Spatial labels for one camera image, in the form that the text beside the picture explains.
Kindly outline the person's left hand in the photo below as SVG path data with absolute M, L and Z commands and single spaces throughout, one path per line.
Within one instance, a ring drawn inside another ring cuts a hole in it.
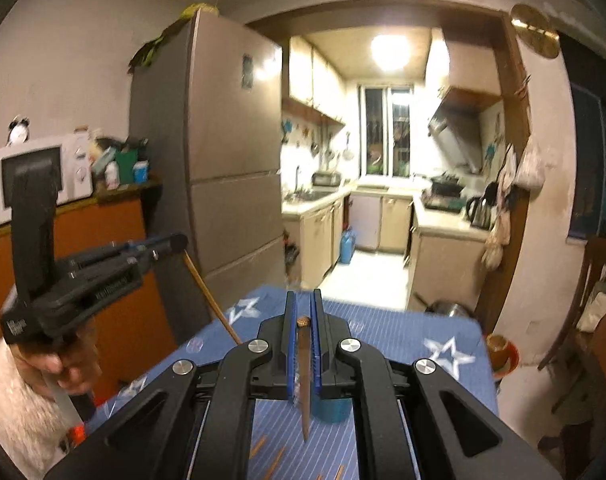
M 10 344 L 18 374 L 36 393 L 53 399 L 44 375 L 71 396 L 90 393 L 101 376 L 97 349 L 97 330 L 87 322 L 76 330 L 75 339 L 61 347 L 46 344 Z

